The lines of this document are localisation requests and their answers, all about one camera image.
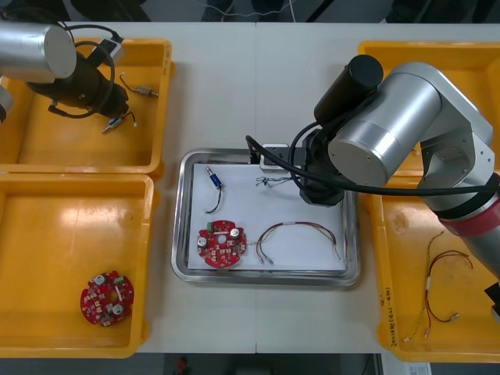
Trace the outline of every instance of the connector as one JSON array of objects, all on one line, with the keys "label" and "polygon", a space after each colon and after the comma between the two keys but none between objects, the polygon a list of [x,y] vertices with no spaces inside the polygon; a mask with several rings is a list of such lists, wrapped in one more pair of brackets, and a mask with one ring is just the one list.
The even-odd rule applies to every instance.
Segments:
[{"label": "connector", "polygon": [[159,97],[159,94],[157,92],[154,92],[152,88],[147,86],[137,86],[135,88],[135,92],[144,96],[155,96],[157,98]]}]

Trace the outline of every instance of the blue component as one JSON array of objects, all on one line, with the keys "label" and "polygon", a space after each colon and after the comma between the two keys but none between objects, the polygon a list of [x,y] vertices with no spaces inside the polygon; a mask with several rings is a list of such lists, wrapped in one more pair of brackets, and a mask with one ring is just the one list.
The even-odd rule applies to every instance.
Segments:
[{"label": "blue component", "polygon": [[216,185],[216,188],[220,188],[222,186],[222,181],[219,180],[216,174],[213,174],[210,178],[212,179],[213,184]]},{"label": "blue component", "polygon": [[220,189],[222,187],[222,181],[218,178],[218,176],[210,169],[210,167],[206,166],[206,171],[210,176],[210,180],[212,180],[213,184],[216,188]]}]

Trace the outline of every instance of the capacitor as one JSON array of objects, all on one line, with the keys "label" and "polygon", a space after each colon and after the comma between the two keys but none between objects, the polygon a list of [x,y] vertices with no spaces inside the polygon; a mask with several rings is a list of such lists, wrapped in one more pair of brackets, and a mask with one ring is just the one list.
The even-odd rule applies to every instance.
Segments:
[{"label": "capacitor", "polygon": [[97,275],[94,277],[94,282],[96,285],[103,285],[106,281],[106,278],[102,275]]},{"label": "capacitor", "polygon": [[240,237],[240,231],[237,228],[233,228],[229,232],[229,235],[231,236],[231,238],[238,238],[238,237]]},{"label": "capacitor", "polygon": [[206,246],[206,238],[204,238],[204,237],[200,237],[200,238],[198,239],[198,246],[199,246],[200,248],[204,248],[204,247]]},{"label": "capacitor", "polygon": [[112,313],[115,315],[121,315],[123,313],[123,306],[118,304],[112,307]]}]

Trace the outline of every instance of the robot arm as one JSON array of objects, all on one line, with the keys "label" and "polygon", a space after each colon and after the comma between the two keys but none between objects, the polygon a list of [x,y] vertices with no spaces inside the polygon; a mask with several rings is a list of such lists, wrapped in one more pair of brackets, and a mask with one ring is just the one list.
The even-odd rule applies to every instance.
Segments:
[{"label": "robot arm", "polygon": [[[500,279],[500,178],[490,148],[492,126],[432,66],[406,63],[382,77],[377,60],[356,56],[317,104],[316,122],[295,137],[290,150],[264,148],[247,136],[249,147],[292,177],[295,173],[294,182],[309,204],[335,205],[344,190],[420,196]],[[296,152],[300,137],[318,125]],[[380,188],[418,143],[423,160],[418,188]],[[285,152],[288,163],[281,158]],[[301,160],[296,157],[303,154]],[[486,292],[500,321],[498,283]]]},{"label": "robot arm", "polygon": [[[83,118],[57,109],[59,102],[114,119],[127,112],[127,93],[97,68],[120,56],[117,51],[121,52],[122,40],[115,39],[103,40],[84,58],[66,30],[58,25],[1,22],[0,75],[27,82],[31,90],[52,99],[49,111],[61,116]],[[0,87],[0,122],[12,107],[12,96]]]},{"label": "robot arm", "polygon": [[[384,186],[419,142],[418,188],[498,185],[492,126],[439,71],[421,62],[394,69],[370,103],[329,142],[334,166],[349,180]],[[498,194],[422,197],[426,205],[500,279]]]}]

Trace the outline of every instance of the electrical wire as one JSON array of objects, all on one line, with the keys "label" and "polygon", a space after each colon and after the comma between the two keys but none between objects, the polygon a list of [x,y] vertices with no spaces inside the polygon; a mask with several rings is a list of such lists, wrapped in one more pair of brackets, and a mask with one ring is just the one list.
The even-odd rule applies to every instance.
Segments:
[{"label": "electrical wire", "polygon": [[127,116],[132,116],[132,120],[134,121],[134,127],[137,127],[138,125],[138,122],[135,120],[135,115],[132,111],[129,111],[127,113],[125,113],[123,116],[122,116],[122,120],[125,120],[125,117]]},{"label": "electrical wire", "polygon": [[262,244],[266,241],[268,241],[271,237],[271,235],[275,232],[275,230],[279,227],[283,227],[286,225],[303,225],[307,227],[312,227],[316,230],[318,230],[323,236],[328,238],[328,240],[332,244],[332,248],[335,252],[335,255],[339,260],[342,260],[341,257],[338,254],[337,251],[337,238],[335,235],[331,232],[331,230],[325,228],[323,225],[317,224],[317,223],[310,223],[309,221],[294,221],[294,222],[289,222],[289,223],[278,223],[274,224],[271,227],[267,228],[259,237],[259,240],[253,243],[249,243],[249,245],[255,245],[255,253],[257,254],[257,258],[259,258],[259,261],[261,264],[264,263],[264,259],[271,265],[274,264],[273,260],[267,256],[267,254],[263,251]]},{"label": "electrical wire", "polygon": [[132,88],[130,87],[127,82],[125,82],[125,80],[123,79],[123,76],[125,75],[126,73],[121,73],[118,78],[122,81],[122,84],[123,86],[125,86],[125,88],[128,90],[128,91],[132,91],[132,92],[138,92],[137,88]]},{"label": "electrical wire", "polygon": [[[470,268],[473,270],[474,268],[474,265],[472,264],[472,262],[470,261],[469,259],[469,256],[463,252],[458,252],[456,250],[450,250],[448,252],[443,252],[441,253],[440,255],[436,256],[436,258],[434,258],[434,260],[432,261],[432,263],[430,264],[430,267],[429,267],[429,274],[428,274],[428,280],[429,280],[429,283],[430,283],[430,275],[432,273],[432,267],[434,266],[434,264],[439,260],[439,259],[443,259],[443,258],[446,258],[448,256],[460,256],[460,257],[463,257],[465,260],[467,260],[467,262],[469,262],[470,264]],[[453,314],[451,315],[449,318],[447,319],[441,319],[439,318],[438,316],[436,316],[436,314],[433,313],[432,311],[432,308],[430,307],[430,300],[429,300],[429,294],[430,294],[430,287],[429,287],[429,290],[426,290],[426,306],[427,306],[427,310],[429,311],[429,313],[432,315],[433,318],[435,318],[437,321],[441,322],[441,323],[449,323],[451,322],[452,320],[456,319],[457,317],[459,317],[459,314]]]},{"label": "electrical wire", "polygon": [[99,43],[97,43],[95,41],[78,41],[77,43],[75,43],[75,48],[78,48],[81,45],[93,45],[96,48],[99,48],[104,53],[105,58],[108,61],[109,67],[111,69],[111,73],[110,73],[110,77],[109,77],[108,88],[106,89],[104,96],[102,97],[101,101],[90,111],[88,111],[86,113],[82,113],[81,115],[73,115],[71,113],[67,113],[65,111],[62,111],[61,109],[57,109],[55,106],[53,106],[51,108],[51,111],[53,113],[57,113],[60,116],[69,117],[70,119],[84,119],[84,118],[89,117],[89,116],[93,115],[94,113],[100,111],[105,106],[105,104],[108,102],[109,98],[111,97],[111,94],[113,93],[113,85],[115,84],[115,63],[113,62],[113,58],[108,53],[108,51],[106,51],[106,49],[104,47],[102,47]]},{"label": "electrical wire", "polygon": [[72,26],[66,26],[64,27],[64,30],[66,31],[72,31],[72,30],[79,30],[79,29],[98,29],[98,30],[104,30],[108,31],[111,33],[113,40],[121,43],[123,41],[123,38],[113,29],[110,29],[109,27],[106,26],[101,26],[101,25],[94,25],[91,23],[84,23],[81,25],[72,25]]},{"label": "electrical wire", "polygon": [[436,264],[436,262],[439,259],[446,258],[449,256],[459,256],[459,257],[462,257],[465,260],[467,260],[467,262],[469,262],[471,269],[474,268],[472,262],[469,259],[469,256],[466,253],[459,252],[457,250],[448,250],[446,252],[442,252],[441,254],[436,255],[431,262],[431,260],[430,260],[430,247],[437,238],[439,238],[441,235],[443,235],[443,233],[444,233],[444,231],[433,236],[431,238],[431,240],[429,241],[429,244],[427,245],[426,277],[425,277],[425,289],[424,289],[424,294],[423,294],[423,308],[420,311],[419,318],[418,318],[416,325],[415,325],[415,329],[413,330],[412,334],[409,337],[406,337],[403,339],[404,342],[409,342],[415,337],[417,331],[419,330],[420,324],[422,323],[422,318],[423,318],[424,313],[427,313],[427,322],[428,322],[427,329],[425,330],[425,334],[424,334],[425,338],[428,338],[430,335],[430,329],[432,327],[432,318],[436,319],[440,323],[450,323],[460,316],[460,314],[455,313],[447,319],[442,319],[442,318],[438,317],[436,314],[434,314],[434,312],[432,311],[432,308],[430,307],[430,299],[429,299],[429,296],[430,296],[430,276],[432,274],[432,269],[433,269],[434,265]]},{"label": "electrical wire", "polygon": [[283,12],[288,6],[291,6],[291,4],[293,4],[296,1],[297,0],[291,0],[291,1],[289,1],[287,4],[283,5],[280,10],[271,10],[270,12],[266,12],[266,13],[252,12],[252,13],[244,14],[244,13],[227,13],[227,12],[224,12],[222,9],[217,8],[216,6],[209,5],[209,4],[203,4],[201,2],[197,2],[197,1],[193,0],[194,3],[196,3],[198,5],[201,5],[201,6],[205,7],[205,8],[215,9],[217,12],[221,13],[222,15],[224,15],[226,17],[230,17],[230,16],[240,16],[240,17],[268,16],[269,14]]},{"label": "electrical wire", "polygon": [[[432,237],[430,239],[429,243],[427,244],[427,257],[426,257],[427,260],[426,260],[426,265],[425,265],[426,275],[429,273],[429,267],[430,267],[430,247],[432,246],[432,244],[434,243],[434,241],[436,241],[436,239],[438,239],[444,233],[445,232],[442,231],[440,234],[436,234],[434,237]],[[418,319],[416,321],[416,324],[415,324],[415,329],[413,330],[412,334],[409,337],[406,337],[403,340],[404,342],[411,341],[415,337],[416,332],[419,330],[420,324],[422,323],[423,314],[426,312],[426,309],[427,309],[427,304],[426,304],[426,299],[425,299],[425,295],[424,295],[422,310],[420,310],[419,317],[418,317]],[[429,316],[429,312],[428,311],[427,311],[427,318],[430,321],[430,316]]]},{"label": "electrical wire", "polygon": [[426,290],[425,290],[425,295],[424,295],[425,306],[426,306],[426,309],[427,309],[427,318],[429,320],[429,325],[427,326],[427,329],[425,330],[425,335],[424,335],[425,338],[428,338],[429,335],[430,335],[430,328],[432,327],[432,319],[430,318],[431,316],[433,318],[435,318],[438,322],[441,322],[441,323],[450,323],[450,322],[452,322],[453,320],[455,320],[456,318],[458,318],[460,316],[460,314],[455,313],[455,314],[451,315],[447,319],[441,319],[441,318],[437,317],[436,314],[434,314],[433,311],[432,311],[432,309],[430,308],[429,294],[430,294],[430,275],[432,273],[432,267],[434,266],[434,264],[439,259],[446,258],[447,256],[459,256],[459,257],[462,257],[462,258],[466,259],[469,262],[471,269],[474,268],[472,262],[469,259],[469,256],[467,254],[463,253],[463,252],[458,252],[456,250],[450,250],[450,251],[447,251],[447,252],[442,252],[441,254],[437,255],[434,258],[434,260],[430,264],[429,272],[427,274],[427,279],[426,279],[427,280],[426,281],[427,285],[426,285]]},{"label": "electrical wire", "polygon": [[[297,135],[295,136],[294,140],[291,142],[289,151],[288,151],[288,163],[293,166],[294,165],[294,157],[295,157],[295,148],[297,146],[298,141],[300,141],[300,138],[313,129],[314,127],[319,126],[317,122],[309,124],[307,127],[304,129],[300,130]],[[297,185],[297,188],[300,190],[304,191],[307,195],[314,197],[314,198],[328,198],[332,194],[331,190],[326,190],[326,189],[316,189],[312,187],[306,187],[303,185],[300,180],[298,179],[297,175],[293,172],[290,172],[291,179],[294,181],[295,185]]]},{"label": "electrical wire", "polygon": [[46,16],[50,16],[52,18],[52,20],[54,20],[58,26],[62,25],[61,28],[66,30],[70,34],[71,40],[73,41],[73,43],[75,42],[75,37],[73,36],[73,33],[71,32],[71,30],[67,30],[68,25],[66,24],[66,22],[64,22],[63,20],[61,20],[61,18],[59,16],[57,16],[56,14],[52,13],[51,11],[49,11],[45,8],[41,8],[39,6],[28,6],[27,5],[27,6],[20,6],[20,7],[11,8],[11,9],[2,8],[1,11],[4,14],[10,14],[10,13],[16,14],[16,13],[21,13],[21,12],[32,12],[32,11],[44,13]]},{"label": "electrical wire", "polygon": [[277,185],[284,184],[285,182],[291,181],[291,177],[257,177],[255,179],[255,184],[256,186],[259,186],[260,184],[263,184],[264,186],[267,186],[269,188],[274,188]]},{"label": "electrical wire", "polygon": [[219,186],[217,189],[219,189],[219,197],[217,199],[217,205],[215,206],[214,209],[211,209],[210,211],[205,211],[205,213],[214,213],[218,208],[219,208],[219,205],[220,205],[220,201],[222,200],[222,187]]},{"label": "electrical wire", "polygon": [[492,192],[500,191],[500,186],[494,185],[483,185],[483,186],[469,186],[469,187],[453,187],[453,188],[436,188],[436,189],[401,189],[401,188],[388,188],[388,187],[372,187],[365,185],[358,185],[351,181],[347,181],[340,177],[323,177],[316,175],[314,173],[301,170],[295,166],[292,166],[288,162],[284,162],[282,159],[273,155],[273,153],[266,150],[260,143],[255,139],[247,135],[245,137],[248,145],[254,148],[264,157],[268,158],[271,162],[280,166],[288,172],[293,172],[299,176],[308,178],[319,182],[325,186],[330,186],[337,189],[343,189],[348,191],[355,191],[358,193],[367,193],[375,195],[394,195],[400,197],[432,197],[441,195],[457,195],[457,194],[468,194],[468,193],[480,193],[480,192]]}]

